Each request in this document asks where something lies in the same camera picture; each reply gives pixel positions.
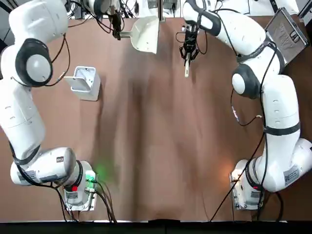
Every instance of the wooden tabletop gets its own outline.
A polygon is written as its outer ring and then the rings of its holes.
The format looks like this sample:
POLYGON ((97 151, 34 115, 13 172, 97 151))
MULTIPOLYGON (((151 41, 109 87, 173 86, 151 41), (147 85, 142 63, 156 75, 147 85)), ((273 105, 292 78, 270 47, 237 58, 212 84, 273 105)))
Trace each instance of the wooden tabletop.
MULTIPOLYGON (((255 19, 265 26, 270 18, 255 19)), ((125 29, 133 22, 125 20, 125 29)), ((46 126, 42 147, 72 147, 77 159, 90 162, 112 192, 117 219, 211 218, 230 188, 229 173, 239 160, 250 158, 261 138, 260 121, 243 128, 232 114, 232 72, 237 63, 229 47, 208 36, 207 54, 198 55, 191 64, 190 77, 184 77, 180 43, 175 39, 182 24, 183 19, 167 19, 160 24, 156 55, 138 52, 128 39, 117 41, 93 20, 69 28, 68 75, 76 66, 95 67, 102 84, 99 100, 78 100, 65 81, 33 89, 46 126)), ((61 40, 49 44, 52 58, 61 40)), ((203 34, 198 43, 204 51, 203 34)), ((286 69, 296 85, 302 133, 310 140, 311 54, 309 47, 286 69)), ((66 69, 67 62, 64 48, 53 64, 53 79, 66 69)), ((234 95, 233 103, 241 121, 260 113, 258 100, 234 95)), ((0 221, 62 220, 55 192, 11 182, 12 158, 3 132, 0 140, 0 221)), ((312 218, 311 212, 304 212, 312 208, 311 179, 308 174, 282 191, 283 218, 312 218)), ((278 201, 272 199, 270 203, 263 217, 274 219, 278 201)), ((98 199, 96 211, 82 213, 80 218, 107 219, 105 213, 98 199)), ((251 219, 248 211, 235 211, 234 215, 236 220, 251 219)), ((230 197, 215 220, 232 220, 230 197)))

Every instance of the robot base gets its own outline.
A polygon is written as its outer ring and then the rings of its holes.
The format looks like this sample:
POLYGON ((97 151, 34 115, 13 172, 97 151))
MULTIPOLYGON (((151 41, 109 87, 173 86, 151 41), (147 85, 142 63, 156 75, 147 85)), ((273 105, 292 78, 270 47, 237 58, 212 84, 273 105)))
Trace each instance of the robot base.
POLYGON ((235 184, 239 175, 244 170, 245 165, 246 163, 244 163, 243 165, 243 163, 240 161, 237 164, 234 171, 230 173, 230 186, 231 188, 234 186, 231 192, 232 201, 233 201, 234 207, 237 210, 257 210, 259 197, 260 197, 260 191, 253 189, 251 186, 249 186, 248 188, 243 187, 242 180, 244 179, 245 175, 242 175, 239 181, 235 184))
POLYGON ((93 211, 96 206, 98 175, 92 170, 90 164, 81 161, 82 179, 74 191, 64 189, 66 209, 68 211, 93 211))

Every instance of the white container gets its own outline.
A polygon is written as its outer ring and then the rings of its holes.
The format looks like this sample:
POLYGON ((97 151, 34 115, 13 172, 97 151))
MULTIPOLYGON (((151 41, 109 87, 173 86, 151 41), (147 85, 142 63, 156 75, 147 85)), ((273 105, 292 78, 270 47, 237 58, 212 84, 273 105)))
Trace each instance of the white container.
POLYGON ((78 66, 73 77, 65 77, 71 90, 81 100, 97 101, 101 79, 94 67, 78 66))

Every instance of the white scoop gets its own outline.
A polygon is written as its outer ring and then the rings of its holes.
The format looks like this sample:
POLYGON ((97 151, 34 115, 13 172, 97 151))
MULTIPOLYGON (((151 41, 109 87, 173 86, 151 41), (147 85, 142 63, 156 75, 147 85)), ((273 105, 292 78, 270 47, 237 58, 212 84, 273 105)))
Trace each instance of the white scoop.
POLYGON ((130 32, 120 32, 121 38, 130 38, 132 46, 142 52, 157 53, 159 19, 157 16, 139 18, 130 32))

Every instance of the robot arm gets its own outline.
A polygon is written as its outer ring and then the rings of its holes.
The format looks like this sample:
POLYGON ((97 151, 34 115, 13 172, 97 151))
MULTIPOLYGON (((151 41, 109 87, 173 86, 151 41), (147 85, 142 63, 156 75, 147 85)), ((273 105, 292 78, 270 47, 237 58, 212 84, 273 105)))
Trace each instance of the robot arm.
POLYGON ((64 0, 33 0, 9 16, 15 44, 0 57, 0 126, 10 142, 14 162, 11 179, 19 185, 55 182, 65 186, 65 201, 72 210, 88 209, 92 197, 87 177, 95 173, 87 162, 76 160, 72 149, 42 150, 43 121, 33 103, 32 87, 47 84, 53 73, 46 43, 66 33, 64 0))
POLYGON ((233 88, 244 97, 262 98, 268 149, 265 178, 263 180, 265 149, 262 156, 249 164, 247 160, 239 161, 230 174, 235 207, 257 209, 262 180, 264 189, 276 192, 290 186, 312 168, 312 144, 299 138, 298 101, 293 81, 280 75, 285 66, 284 58, 252 18, 229 10, 216 14, 204 9, 202 0, 186 0, 183 16, 187 24, 196 25, 240 54, 239 65, 232 76, 233 88))

